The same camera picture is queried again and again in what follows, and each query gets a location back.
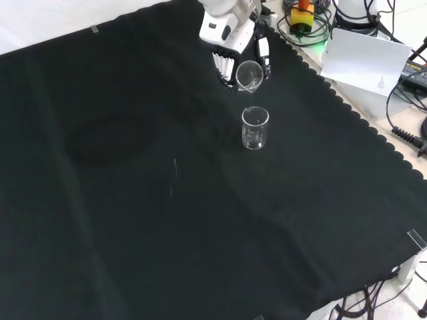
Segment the yellow device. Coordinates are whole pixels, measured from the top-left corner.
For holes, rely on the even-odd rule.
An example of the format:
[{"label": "yellow device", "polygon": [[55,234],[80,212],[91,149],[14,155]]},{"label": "yellow device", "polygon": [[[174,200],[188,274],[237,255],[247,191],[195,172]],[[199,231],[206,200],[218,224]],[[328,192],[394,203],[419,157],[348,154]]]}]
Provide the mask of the yellow device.
[{"label": "yellow device", "polygon": [[303,32],[310,32],[314,22],[314,5],[308,5],[307,8],[302,8],[310,12],[300,11],[298,8],[291,10],[291,26],[293,32],[300,30]]}]

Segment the electronic device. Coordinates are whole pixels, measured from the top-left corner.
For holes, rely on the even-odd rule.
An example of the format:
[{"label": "electronic device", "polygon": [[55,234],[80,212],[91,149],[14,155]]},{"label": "electronic device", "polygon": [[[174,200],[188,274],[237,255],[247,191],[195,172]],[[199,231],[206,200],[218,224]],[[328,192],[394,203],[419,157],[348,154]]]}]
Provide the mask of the electronic device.
[{"label": "electronic device", "polygon": [[415,88],[417,90],[420,90],[422,92],[427,93],[427,67],[420,65],[416,62],[413,62],[411,60],[408,60],[406,62],[405,67],[402,70],[402,74],[400,75],[400,79],[403,79],[412,73],[422,71],[423,69],[426,71],[425,73],[421,73],[421,74],[415,75],[415,76],[407,79],[403,85],[405,87],[412,87],[412,88]]},{"label": "electronic device", "polygon": [[314,5],[310,4],[310,0],[299,0],[298,8],[291,9],[291,26],[290,31],[297,33],[298,31],[310,32],[314,22]]}]

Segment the white table surface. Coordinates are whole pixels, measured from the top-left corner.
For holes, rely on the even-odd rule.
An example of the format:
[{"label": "white table surface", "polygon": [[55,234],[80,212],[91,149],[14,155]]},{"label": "white table surface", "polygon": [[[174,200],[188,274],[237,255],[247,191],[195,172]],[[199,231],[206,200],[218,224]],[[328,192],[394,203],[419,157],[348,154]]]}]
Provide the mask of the white table surface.
[{"label": "white table surface", "polygon": [[[264,5],[277,13],[278,19],[283,17],[284,14],[282,10],[282,0],[268,1],[267,3],[264,3]],[[424,28],[424,32],[426,33],[425,36],[427,36],[427,28]],[[323,52],[323,45],[304,49],[296,46],[292,47],[298,52],[298,55],[302,57],[303,61],[308,63],[310,68],[316,70],[316,72],[320,74],[322,65],[320,57]],[[274,72],[274,61],[272,61],[272,72]],[[379,95],[359,88],[354,88],[343,83],[337,84],[333,80],[327,79],[326,81],[331,84],[331,88],[336,91],[337,95],[339,95],[345,103],[348,103],[352,106],[353,111],[358,112],[362,119],[367,120],[371,127],[374,127],[378,130],[379,134],[385,136],[387,142],[393,144],[395,149],[403,155],[404,160],[410,162],[412,167],[421,172],[424,178],[427,179],[427,156],[417,158],[417,148],[401,140],[391,132],[391,126],[385,118],[385,98],[376,97]],[[384,112],[384,118],[373,118],[372,115],[369,115],[366,112],[367,103],[375,103],[379,110]],[[413,106],[410,106],[408,103],[399,100],[397,97],[393,98],[393,101],[390,102],[390,106],[392,106],[392,104],[394,104],[394,106],[397,105],[400,109],[399,112],[391,116],[393,124],[397,125],[405,131],[410,132],[411,134],[419,136],[421,123],[426,118],[427,114],[419,111]]]}]

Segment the table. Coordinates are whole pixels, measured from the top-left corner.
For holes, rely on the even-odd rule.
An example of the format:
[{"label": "table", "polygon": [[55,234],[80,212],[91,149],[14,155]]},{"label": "table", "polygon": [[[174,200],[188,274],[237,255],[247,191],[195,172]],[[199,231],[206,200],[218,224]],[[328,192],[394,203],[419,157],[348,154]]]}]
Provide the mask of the table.
[{"label": "table", "polygon": [[8,319],[303,320],[417,252],[421,176],[274,33],[276,73],[227,91],[202,17],[176,0],[1,57]]}]

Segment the robotic hand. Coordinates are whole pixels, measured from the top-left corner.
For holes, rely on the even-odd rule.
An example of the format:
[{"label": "robotic hand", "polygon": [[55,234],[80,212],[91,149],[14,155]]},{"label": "robotic hand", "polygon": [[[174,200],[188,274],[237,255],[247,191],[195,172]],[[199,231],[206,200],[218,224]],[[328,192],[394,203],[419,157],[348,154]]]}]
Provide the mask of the robotic hand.
[{"label": "robotic hand", "polygon": [[256,42],[256,58],[264,78],[270,76],[266,32],[258,27],[260,0],[199,0],[205,15],[199,36],[211,43],[217,74],[224,85],[234,87],[238,58],[251,40]]}]

